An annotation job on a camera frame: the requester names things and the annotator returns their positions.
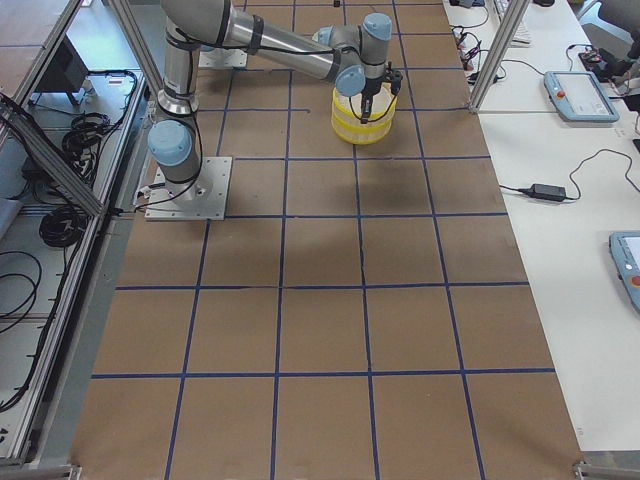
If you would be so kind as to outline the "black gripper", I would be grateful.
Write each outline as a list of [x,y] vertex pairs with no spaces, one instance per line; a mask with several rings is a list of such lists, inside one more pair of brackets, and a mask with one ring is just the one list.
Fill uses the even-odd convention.
[[361,92],[361,124],[367,124],[369,122],[372,114],[373,99],[374,96],[380,92],[382,83],[382,77],[365,79],[365,86]]

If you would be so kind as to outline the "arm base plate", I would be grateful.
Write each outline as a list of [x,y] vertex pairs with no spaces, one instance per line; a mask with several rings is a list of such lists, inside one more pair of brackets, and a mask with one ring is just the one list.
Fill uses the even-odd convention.
[[151,203],[144,213],[148,221],[196,221],[223,220],[225,218],[231,157],[205,157],[199,178],[185,193],[178,196],[188,184],[166,182],[159,167],[155,182],[164,186],[153,189],[148,200]]
[[248,55],[239,49],[205,49],[199,57],[199,68],[210,70],[244,69]]

